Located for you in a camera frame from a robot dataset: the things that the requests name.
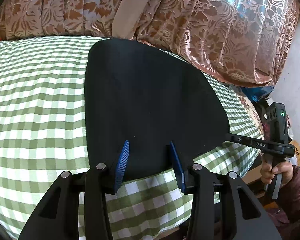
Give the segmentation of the maroon right sleeve forearm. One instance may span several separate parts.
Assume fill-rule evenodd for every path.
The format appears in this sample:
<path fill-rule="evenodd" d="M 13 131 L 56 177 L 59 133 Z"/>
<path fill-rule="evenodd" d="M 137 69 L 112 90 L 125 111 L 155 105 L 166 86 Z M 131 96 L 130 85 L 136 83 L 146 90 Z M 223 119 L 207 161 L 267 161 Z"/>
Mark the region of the maroon right sleeve forearm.
<path fill-rule="evenodd" d="M 292 170 L 291 180 L 281 187 L 275 200 L 279 209 L 267 211 L 282 239 L 300 239 L 300 168 L 293 165 Z"/>

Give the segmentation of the person's right hand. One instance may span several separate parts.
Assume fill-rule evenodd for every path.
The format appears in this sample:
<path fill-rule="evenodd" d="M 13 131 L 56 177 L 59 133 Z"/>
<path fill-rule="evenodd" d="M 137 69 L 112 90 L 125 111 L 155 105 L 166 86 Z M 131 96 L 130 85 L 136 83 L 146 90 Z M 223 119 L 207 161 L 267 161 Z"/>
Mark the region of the person's right hand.
<path fill-rule="evenodd" d="M 261 165 L 261 181 L 269 185 L 271 184 L 272 180 L 274 179 L 275 175 L 282 175 L 281 187 L 288 184 L 291 179 L 293 178 L 293 165 L 288 161 L 281 162 L 276 166 L 272 167 L 272 165 L 266 161 L 264 155 L 261 157 L 262 165 Z"/>

